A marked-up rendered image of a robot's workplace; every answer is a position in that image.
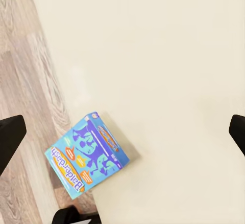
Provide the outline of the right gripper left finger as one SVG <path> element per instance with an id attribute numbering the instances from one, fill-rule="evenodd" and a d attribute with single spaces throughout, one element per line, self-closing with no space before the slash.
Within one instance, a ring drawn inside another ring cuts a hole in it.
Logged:
<path id="1" fill-rule="evenodd" d="M 22 115 L 0 120 L 0 176 L 27 134 Z"/>

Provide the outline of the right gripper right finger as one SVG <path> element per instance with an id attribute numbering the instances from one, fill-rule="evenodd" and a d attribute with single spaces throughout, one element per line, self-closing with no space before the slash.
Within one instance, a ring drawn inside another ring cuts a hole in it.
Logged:
<path id="1" fill-rule="evenodd" d="M 245 156 L 245 117 L 233 115 L 229 133 Z"/>

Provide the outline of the board game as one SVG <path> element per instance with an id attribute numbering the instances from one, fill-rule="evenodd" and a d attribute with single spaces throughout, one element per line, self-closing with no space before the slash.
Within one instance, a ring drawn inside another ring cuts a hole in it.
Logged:
<path id="1" fill-rule="evenodd" d="M 130 161 L 96 111 L 84 116 L 45 156 L 72 200 Z"/>

